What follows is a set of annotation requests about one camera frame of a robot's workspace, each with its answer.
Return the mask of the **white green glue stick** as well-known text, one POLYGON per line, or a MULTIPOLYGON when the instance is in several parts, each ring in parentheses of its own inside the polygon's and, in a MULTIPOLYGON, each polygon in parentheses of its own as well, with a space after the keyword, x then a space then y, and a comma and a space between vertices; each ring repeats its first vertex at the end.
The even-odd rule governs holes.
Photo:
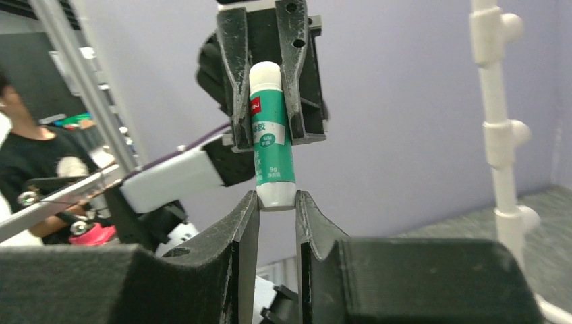
POLYGON ((293 209, 297 185, 280 66, 270 61, 253 65, 249 83, 256 191, 260 209, 293 209))

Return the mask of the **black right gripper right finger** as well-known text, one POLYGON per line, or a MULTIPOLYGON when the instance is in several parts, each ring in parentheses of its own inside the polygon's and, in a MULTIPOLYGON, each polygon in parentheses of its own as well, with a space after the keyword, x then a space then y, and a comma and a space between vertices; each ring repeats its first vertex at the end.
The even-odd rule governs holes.
POLYGON ((295 199, 302 323, 541 323, 499 242, 351 237, 310 194, 295 199))

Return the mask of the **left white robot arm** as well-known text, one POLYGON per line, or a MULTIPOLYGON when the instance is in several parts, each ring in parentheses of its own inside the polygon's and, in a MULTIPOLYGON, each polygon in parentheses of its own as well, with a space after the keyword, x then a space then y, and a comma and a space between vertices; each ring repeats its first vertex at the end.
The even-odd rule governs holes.
POLYGON ((229 123, 127 174, 131 209, 149 215, 188 194, 256 180, 255 207, 295 207, 292 146, 326 139, 315 39, 305 1, 219 1, 198 56, 197 83, 229 123))

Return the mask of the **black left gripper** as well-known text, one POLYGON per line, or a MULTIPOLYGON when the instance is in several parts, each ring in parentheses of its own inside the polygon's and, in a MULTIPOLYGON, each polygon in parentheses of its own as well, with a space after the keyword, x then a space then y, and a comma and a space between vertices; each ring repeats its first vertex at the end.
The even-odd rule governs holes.
MULTIPOLYGON (((328 111, 322 97, 315 47, 315 38, 322 33, 322 18, 320 15, 310 16, 305 1, 276 1, 275 13, 281 48, 282 87, 292 144, 323 141, 326 139, 328 111)), ((249 151, 253 146, 248 116, 250 68, 247 11, 244 7, 220 6, 217 34, 207 37, 198 54, 196 81, 230 117, 237 151, 249 151), (227 77, 228 98, 225 89, 227 77)))

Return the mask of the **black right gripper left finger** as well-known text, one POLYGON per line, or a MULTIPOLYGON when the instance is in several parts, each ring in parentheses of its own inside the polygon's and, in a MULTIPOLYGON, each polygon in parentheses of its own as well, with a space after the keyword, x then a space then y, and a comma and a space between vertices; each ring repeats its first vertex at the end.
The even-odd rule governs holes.
POLYGON ((251 323, 258 197, 157 257, 134 244, 1 249, 2 323, 251 323))

